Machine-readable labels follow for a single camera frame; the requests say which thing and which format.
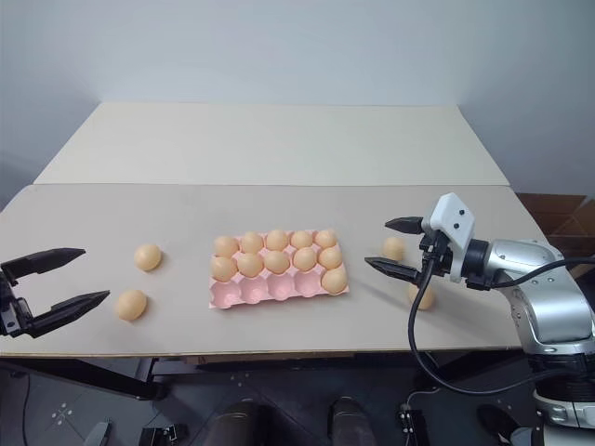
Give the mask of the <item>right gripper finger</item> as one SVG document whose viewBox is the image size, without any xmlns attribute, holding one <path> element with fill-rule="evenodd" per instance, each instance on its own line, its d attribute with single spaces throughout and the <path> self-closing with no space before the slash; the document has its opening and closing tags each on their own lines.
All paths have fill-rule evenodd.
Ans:
<svg viewBox="0 0 595 446">
<path fill-rule="evenodd" d="M 387 221 L 385 227 L 406 234 L 421 234 L 424 232 L 422 223 L 422 216 L 403 216 Z"/>
<path fill-rule="evenodd" d="M 385 276 L 404 282 L 419 282 L 422 273 L 413 267 L 402 265 L 396 260 L 379 256 L 368 256 L 364 261 Z"/>
</svg>

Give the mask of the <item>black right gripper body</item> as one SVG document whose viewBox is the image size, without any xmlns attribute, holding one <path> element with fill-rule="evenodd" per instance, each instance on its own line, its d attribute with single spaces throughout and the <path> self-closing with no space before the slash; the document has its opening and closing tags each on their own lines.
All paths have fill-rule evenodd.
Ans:
<svg viewBox="0 0 595 446">
<path fill-rule="evenodd" d="M 426 275 L 443 277 L 450 273 L 453 252 L 449 247 L 450 240 L 440 230 L 424 231 L 419 243 L 422 251 L 422 266 L 417 281 L 421 282 Z"/>
</svg>

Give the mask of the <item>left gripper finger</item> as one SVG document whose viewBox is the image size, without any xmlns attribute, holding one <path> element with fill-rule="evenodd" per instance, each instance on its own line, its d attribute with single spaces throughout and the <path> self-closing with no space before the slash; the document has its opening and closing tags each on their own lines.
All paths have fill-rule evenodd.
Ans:
<svg viewBox="0 0 595 446">
<path fill-rule="evenodd" d="M 17 285 L 19 278 L 61 268 L 85 253 L 81 248 L 50 249 L 4 262 L 1 270 L 11 285 Z"/>
<path fill-rule="evenodd" d="M 52 306 L 50 311 L 32 318 L 27 323 L 26 334 L 36 338 L 72 323 L 100 305 L 110 293 L 109 290 L 105 290 L 62 301 Z"/>
</svg>

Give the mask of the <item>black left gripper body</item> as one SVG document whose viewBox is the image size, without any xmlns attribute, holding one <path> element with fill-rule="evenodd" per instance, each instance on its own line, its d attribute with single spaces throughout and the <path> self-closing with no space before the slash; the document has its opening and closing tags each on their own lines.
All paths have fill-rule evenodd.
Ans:
<svg viewBox="0 0 595 446">
<path fill-rule="evenodd" d="M 1 335 L 17 337 L 29 335 L 35 338 L 31 322 L 33 316 L 26 301 L 16 298 L 4 272 L 1 273 Z"/>
</svg>

